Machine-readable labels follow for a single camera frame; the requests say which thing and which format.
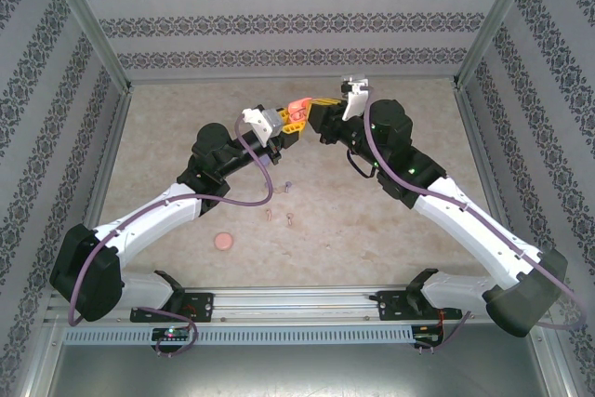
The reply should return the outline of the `salmon earbud charging case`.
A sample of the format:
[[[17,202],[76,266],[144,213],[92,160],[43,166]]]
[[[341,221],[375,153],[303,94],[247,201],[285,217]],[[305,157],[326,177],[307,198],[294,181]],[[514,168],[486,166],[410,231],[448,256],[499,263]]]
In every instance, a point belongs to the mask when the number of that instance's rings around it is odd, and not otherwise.
[[[294,101],[292,101],[292,102],[290,102],[288,104],[287,109],[289,109],[289,110],[300,110],[299,103],[303,99],[311,99],[311,98],[302,98],[302,99],[294,100]],[[308,120],[308,113],[301,112],[301,120],[300,121],[307,121]]]

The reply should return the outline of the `small controller circuit board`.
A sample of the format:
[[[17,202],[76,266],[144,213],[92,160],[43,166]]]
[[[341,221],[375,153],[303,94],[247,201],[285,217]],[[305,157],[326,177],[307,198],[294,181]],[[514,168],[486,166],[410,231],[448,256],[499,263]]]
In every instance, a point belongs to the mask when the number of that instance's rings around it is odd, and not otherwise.
[[[413,325],[412,332],[415,344],[422,349],[436,348],[444,340],[442,324]]]
[[[191,338],[191,331],[186,327],[154,328],[152,342],[187,342]]]

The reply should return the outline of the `grey metal panel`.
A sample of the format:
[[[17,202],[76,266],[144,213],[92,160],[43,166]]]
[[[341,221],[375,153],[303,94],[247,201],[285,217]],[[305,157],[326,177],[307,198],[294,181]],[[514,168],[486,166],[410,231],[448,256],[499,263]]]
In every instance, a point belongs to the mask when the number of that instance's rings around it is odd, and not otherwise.
[[[403,346],[67,347],[48,397],[549,397],[533,358]]]

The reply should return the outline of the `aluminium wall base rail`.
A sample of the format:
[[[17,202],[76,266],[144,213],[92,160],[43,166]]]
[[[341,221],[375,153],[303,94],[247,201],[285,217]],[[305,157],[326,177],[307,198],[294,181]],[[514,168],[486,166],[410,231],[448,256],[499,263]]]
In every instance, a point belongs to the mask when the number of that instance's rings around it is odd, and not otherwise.
[[[330,79],[340,81],[345,76],[355,75],[359,78],[397,79],[397,80],[421,80],[421,79],[450,79],[455,77],[454,73],[446,69],[429,69],[428,72],[421,72],[422,66],[414,65],[406,69],[404,66],[381,67],[372,70],[370,67],[363,67],[358,70],[353,67],[330,67],[306,66],[306,67],[271,67],[271,68],[247,68],[240,71],[234,70],[131,70],[127,77],[132,86],[153,86],[173,84],[199,84],[199,83],[227,83],[240,81],[294,81],[294,80],[319,80]]]

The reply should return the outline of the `aluminium side rail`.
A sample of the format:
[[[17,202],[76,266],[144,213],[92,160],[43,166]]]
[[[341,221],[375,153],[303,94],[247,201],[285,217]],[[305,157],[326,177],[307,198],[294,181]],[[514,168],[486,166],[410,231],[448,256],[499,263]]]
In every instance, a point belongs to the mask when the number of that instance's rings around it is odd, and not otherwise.
[[[482,184],[483,194],[487,203],[487,212],[515,237],[541,249],[541,246],[536,244],[531,236],[521,235],[511,226],[506,201],[502,200],[501,188],[498,186],[497,178],[494,175],[489,153],[484,148],[482,133],[477,125],[472,107],[469,104],[467,93],[457,86],[454,86],[453,93]]]
[[[61,254],[67,232],[80,223],[91,227],[99,223],[123,129],[118,120],[126,117],[129,105],[127,96],[128,91],[118,91],[106,73],[93,87],[53,207],[57,233],[50,284],[67,260]]]

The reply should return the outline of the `aluminium frame post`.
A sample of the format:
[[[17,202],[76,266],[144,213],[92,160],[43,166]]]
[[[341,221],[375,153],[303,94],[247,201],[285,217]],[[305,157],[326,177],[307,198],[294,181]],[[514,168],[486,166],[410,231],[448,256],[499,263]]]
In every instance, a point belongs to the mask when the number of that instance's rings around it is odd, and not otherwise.
[[[126,76],[125,69],[87,0],[66,0],[66,2],[112,80],[121,89],[129,89],[131,82]]]
[[[462,86],[469,82],[513,3],[514,0],[495,0],[492,4],[477,36],[469,47],[466,57],[453,78],[454,90],[460,90]]]

